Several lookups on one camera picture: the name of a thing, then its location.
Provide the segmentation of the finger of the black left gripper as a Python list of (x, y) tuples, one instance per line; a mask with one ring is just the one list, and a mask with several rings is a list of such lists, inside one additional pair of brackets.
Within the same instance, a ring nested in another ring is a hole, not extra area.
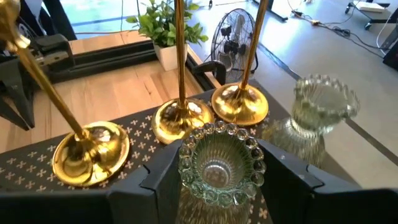
[(7, 93), (19, 114), (0, 99), (0, 116), (18, 127), (35, 127), (33, 111), (33, 81), (17, 57), (0, 57), (0, 94)]

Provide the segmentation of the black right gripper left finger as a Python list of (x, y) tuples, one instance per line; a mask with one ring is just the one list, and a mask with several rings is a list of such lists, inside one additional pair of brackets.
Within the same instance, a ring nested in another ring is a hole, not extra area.
[(181, 140), (110, 188), (112, 224), (175, 224), (181, 190), (178, 150)]

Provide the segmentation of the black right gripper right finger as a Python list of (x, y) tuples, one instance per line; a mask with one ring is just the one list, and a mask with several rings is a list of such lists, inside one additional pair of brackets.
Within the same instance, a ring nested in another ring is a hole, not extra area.
[(264, 140), (261, 192), (273, 224), (343, 224), (359, 186), (325, 172)]

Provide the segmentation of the ribbed glass candle holder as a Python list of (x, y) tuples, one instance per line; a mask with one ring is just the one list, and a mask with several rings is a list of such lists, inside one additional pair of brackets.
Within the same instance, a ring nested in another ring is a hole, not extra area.
[(272, 122), (261, 138), (321, 168), (326, 154), (324, 135), (358, 114), (359, 99), (354, 90), (328, 75), (299, 79), (294, 94), (291, 116)]
[(176, 223), (246, 224), (266, 171), (257, 139), (217, 121), (194, 129), (178, 153), (183, 187)]

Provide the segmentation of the brass candlestick holder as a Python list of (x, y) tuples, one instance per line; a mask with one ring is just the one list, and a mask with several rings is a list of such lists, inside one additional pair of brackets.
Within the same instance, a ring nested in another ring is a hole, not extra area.
[(152, 130), (156, 138), (164, 144), (170, 144), (177, 139), (184, 139), (189, 136), (193, 129), (214, 121), (213, 113), (204, 102), (186, 97), (184, 2), (183, 0), (175, 0), (174, 4), (178, 98), (160, 106), (152, 118)]
[(73, 132), (57, 146), (53, 159), (53, 173), (62, 182), (87, 187), (103, 182), (115, 174), (129, 154), (129, 138), (118, 124), (97, 121), (81, 126), (39, 67), (29, 50), (30, 40), (16, 26), (20, 0), (0, 0), (0, 40), (6, 49), (18, 54), (23, 66), (62, 114)]
[(264, 94), (248, 84), (268, 2), (269, 0), (261, 0), (259, 4), (242, 82), (223, 85), (217, 88), (211, 97), (214, 112), (228, 123), (240, 126), (254, 125), (261, 122), (269, 110)]

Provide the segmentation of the black perforated metal riser shelf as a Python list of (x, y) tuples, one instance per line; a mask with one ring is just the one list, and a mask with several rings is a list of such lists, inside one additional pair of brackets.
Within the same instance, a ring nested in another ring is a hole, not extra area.
[[(256, 80), (250, 80), (249, 84), (265, 94), (271, 111), (260, 124), (246, 127), (251, 136), (259, 138), (262, 130), (269, 123), (272, 123), (273, 120), (288, 117), (289, 113)], [(131, 146), (124, 167), (109, 180), (92, 187), (83, 188), (62, 183), (52, 171), (53, 153), (56, 145), (65, 137), (65, 135), (62, 135), (0, 154), (0, 190), (54, 192), (59, 190), (105, 189), (119, 180), (126, 179), (131, 172), (140, 168), (141, 165), (154, 162), (155, 159), (161, 159), (159, 154), (165, 145), (156, 139), (150, 127), (152, 115), (156, 109), (151, 108), (112, 121), (126, 129)], [(329, 154), (326, 154), (321, 168), (357, 185), (357, 182)], [(271, 218), (267, 217), (266, 201), (259, 189), (256, 196), (248, 201), (243, 210), (235, 209), (234, 214), (239, 213), (242, 214), (241, 218), (237, 217), (240, 218), (240, 221), (223, 220), (221, 223), (272, 223)]]

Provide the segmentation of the green plant in white pot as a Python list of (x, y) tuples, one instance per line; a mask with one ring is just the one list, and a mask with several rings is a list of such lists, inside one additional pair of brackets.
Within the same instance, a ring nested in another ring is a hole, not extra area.
[[(149, 38), (154, 46), (158, 61), (165, 71), (177, 68), (177, 30), (174, 10), (175, 0), (149, 0), (146, 12), (138, 16), (130, 16), (128, 23), (138, 28), (140, 35)], [(189, 21), (193, 11), (199, 9), (199, 5), (192, 0), (178, 0), (183, 2), (184, 21)]]

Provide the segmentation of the black floor fan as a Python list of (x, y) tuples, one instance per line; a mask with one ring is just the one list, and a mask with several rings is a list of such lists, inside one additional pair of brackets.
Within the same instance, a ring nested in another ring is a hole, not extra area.
[(212, 60), (226, 67), (226, 82), (242, 80), (253, 39), (255, 21), (241, 8), (226, 13), (218, 23), (211, 44)]

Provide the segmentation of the black wheeled stand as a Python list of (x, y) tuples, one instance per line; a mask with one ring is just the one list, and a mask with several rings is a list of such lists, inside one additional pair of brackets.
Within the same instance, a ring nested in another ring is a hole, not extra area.
[(345, 9), (345, 14), (350, 11), (359, 11), (369, 21), (364, 26), (365, 30), (373, 24), (396, 24), (398, 21), (398, 6), (390, 8), (390, 3), (375, 2), (375, 0), (352, 0)]

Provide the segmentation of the black aluminium rig frame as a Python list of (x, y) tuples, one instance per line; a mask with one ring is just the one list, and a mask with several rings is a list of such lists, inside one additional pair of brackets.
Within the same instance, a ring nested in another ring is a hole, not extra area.
[[(60, 83), (101, 72), (109, 72), (124, 67), (139, 65), (157, 60), (157, 56), (152, 42), (146, 40), (143, 42), (76, 54), (72, 59), (74, 59), (75, 63), (72, 68), (60, 72), (47, 72), (51, 82)], [(187, 55), (186, 67), (191, 73), (193, 72), (193, 68), (200, 64), (202, 63), (198, 63), (194, 60), (192, 53)], [(211, 72), (193, 74), (193, 77), (203, 90), (208, 91), (215, 88), (215, 84), (211, 82), (211, 79), (215, 77)]]

